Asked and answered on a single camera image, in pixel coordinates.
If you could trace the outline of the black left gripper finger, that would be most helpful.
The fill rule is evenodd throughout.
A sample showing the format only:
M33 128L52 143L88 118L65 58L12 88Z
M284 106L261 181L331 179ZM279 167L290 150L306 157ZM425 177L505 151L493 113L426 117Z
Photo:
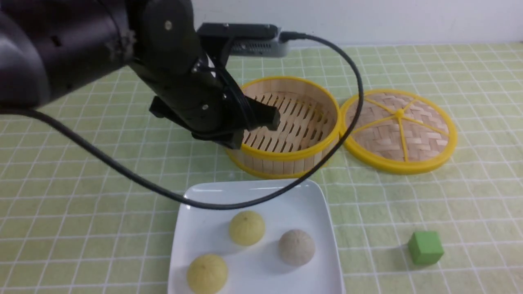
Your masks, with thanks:
M227 149L241 149L244 130L193 131L192 137L199 141L216 143Z
M262 127L276 131L280 124L280 113L276 107L263 104L247 96L241 98L241 114L247 131Z

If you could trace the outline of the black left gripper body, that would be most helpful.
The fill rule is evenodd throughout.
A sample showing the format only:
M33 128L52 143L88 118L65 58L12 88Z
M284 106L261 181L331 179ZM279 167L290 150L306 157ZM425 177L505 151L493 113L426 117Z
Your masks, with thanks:
M252 100L235 82L208 70L201 48L183 54L146 45L133 47L131 69L153 91L149 107L157 118L188 130L196 139L229 139L254 129Z

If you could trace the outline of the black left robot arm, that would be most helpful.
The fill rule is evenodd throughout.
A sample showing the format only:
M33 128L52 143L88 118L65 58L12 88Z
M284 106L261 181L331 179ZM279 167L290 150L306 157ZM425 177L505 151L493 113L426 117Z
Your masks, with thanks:
M275 41L268 24L194 26L190 0L2 0L1 107L37 109L130 67L155 94L149 111L195 139L239 149L276 130L276 107L243 93L225 68L241 41Z

